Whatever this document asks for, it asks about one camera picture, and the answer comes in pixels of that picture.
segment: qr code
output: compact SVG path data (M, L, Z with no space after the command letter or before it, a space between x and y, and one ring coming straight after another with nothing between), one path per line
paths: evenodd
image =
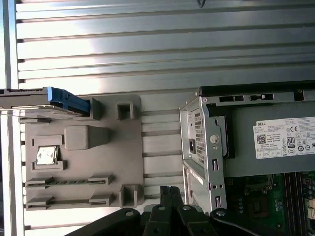
M265 134L258 134L257 135L257 142L258 142L258 144L266 144L267 143L266 135Z

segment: gray plastic bracket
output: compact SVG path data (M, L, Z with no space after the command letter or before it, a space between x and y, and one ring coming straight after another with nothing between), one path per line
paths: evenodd
M116 106L117 120L136 119L135 106L132 102L119 102Z
M53 177L32 178L29 181L26 181L25 187L28 188L28 186L31 185L31 184L47 184L47 183L52 182L53 180L54 180ZM38 187L29 188L29 189L32 189L32 190L43 190L43 189L46 189L46 188L48 188L48 186L38 186Z
M137 207L139 194L139 185L123 185L118 193L119 206L121 208Z
M32 162L32 172L53 172L63 171L66 169L67 161L57 161L55 165L36 165L36 162Z
M41 125L49 125L50 120L49 119L23 119L21 118L19 120L21 124L41 124Z
M64 145L64 135L36 136L32 139L32 146Z
M53 196L33 198L25 204L26 210L47 210L48 204L54 199Z
M114 195L112 193L100 194L100 195L94 194L89 199L89 203L90 205L106 205L107 207L109 207L113 199L114 199Z
M87 121L100 120L102 118L103 111L104 111L102 104L94 98L90 98L89 102L90 102L90 115L88 117L77 117L77 118L74 118L74 120L87 122Z
M113 175L92 175L88 181L93 184L96 181L105 181L105 185L108 186L113 181Z
M87 150L109 142L109 130L90 125L71 125L64 129L65 149Z

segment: blue drive latch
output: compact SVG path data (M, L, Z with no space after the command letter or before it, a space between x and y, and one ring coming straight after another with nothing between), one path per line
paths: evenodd
M81 112L86 115L90 113L89 101L83 100L66 90L47 87L47 96L49 102L57 102L64 109Z

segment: silver chip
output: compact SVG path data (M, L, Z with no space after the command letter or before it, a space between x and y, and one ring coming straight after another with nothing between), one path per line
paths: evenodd
M58 146L40 146L37 152L37 165L54 165L57 162Z

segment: rectangular slot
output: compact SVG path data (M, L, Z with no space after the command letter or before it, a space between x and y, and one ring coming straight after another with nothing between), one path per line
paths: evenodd
M216 197L216 208L221 208L222 205L221 205L221 197L220 196L217 196Z
M273 94L263 94L261 96L261 100L263 100L263 101L274 100L274 95Z
M257 96L257 95L251 95L250 96L250 101L257 101L258 99L261 99L261 97Z
M119 120L131 119L130 104L118 104L118 118Z
M235 96L235 101L236 101L236 102L242 102L242 101L244 101L244 96Z
M217 159L212 160L212 170L213 171L219 170L219 165L218 165L218 160Z
M295 102L304 101L303 90L298 90L294 92L294 101Z
M219 97L219 102L234 102L233 96Z
M262 101L268 101L268 100L274 100L274 95L273 94L262 94L262 95L251 95L250 96L250 101L257 101L257 100L262 100Z

